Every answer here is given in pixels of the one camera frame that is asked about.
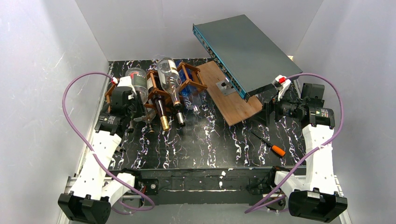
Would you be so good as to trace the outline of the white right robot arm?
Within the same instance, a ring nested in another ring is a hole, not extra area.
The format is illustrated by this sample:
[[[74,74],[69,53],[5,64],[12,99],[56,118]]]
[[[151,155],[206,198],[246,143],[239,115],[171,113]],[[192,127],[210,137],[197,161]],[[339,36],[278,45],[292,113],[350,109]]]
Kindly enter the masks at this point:
[[[332,161],[332,145],[328,140],[334,134],[334,111],[324,107],[322,99],[325,87],[321,84],[304,84],[300,98],[290,97],[290,90],[281,90],[263,111],[266,118],[273,112],[275,120],[282,117],[300,122],[305,140],[306,178],[299,181],[291,170],[274,166],[263,179],[264,189],[273,189],[287,175],[280,186],[288,202],[289,213],[329,223],[347,209],[348,202],[339,195],[335,183]]]

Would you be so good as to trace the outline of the clear bottle white label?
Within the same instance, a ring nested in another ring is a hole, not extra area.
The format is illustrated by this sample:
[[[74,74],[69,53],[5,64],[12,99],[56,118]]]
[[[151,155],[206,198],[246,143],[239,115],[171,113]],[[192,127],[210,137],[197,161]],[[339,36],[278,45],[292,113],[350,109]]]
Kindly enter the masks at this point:
[[[157,72],[161,87],[169,94],[174,108],[176,110],[181,109],[179,91],[182,82],[174,60],[169,57],[159,60],[157,62]]]

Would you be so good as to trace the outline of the clear glass bottle dark label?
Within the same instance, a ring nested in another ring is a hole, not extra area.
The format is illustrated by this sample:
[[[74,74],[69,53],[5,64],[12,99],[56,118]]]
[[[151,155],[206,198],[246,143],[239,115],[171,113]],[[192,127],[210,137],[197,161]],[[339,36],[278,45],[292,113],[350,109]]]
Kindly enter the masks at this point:
[[[135,89],[135,92],[140,93],[141,101],[144,104],[148,102],[148,88],[147,88],[147,73],[145,70],[141,68],[130,68],[126,71],[126,76],[131,77],[132,85]],[[152,134],[154,132],[152,126],[152,120],[156,116],[155,110],[152,108],[144,108],[145,114],[134,118],[133,121],[135,122],[145,122],[148,126],[148,133]]]

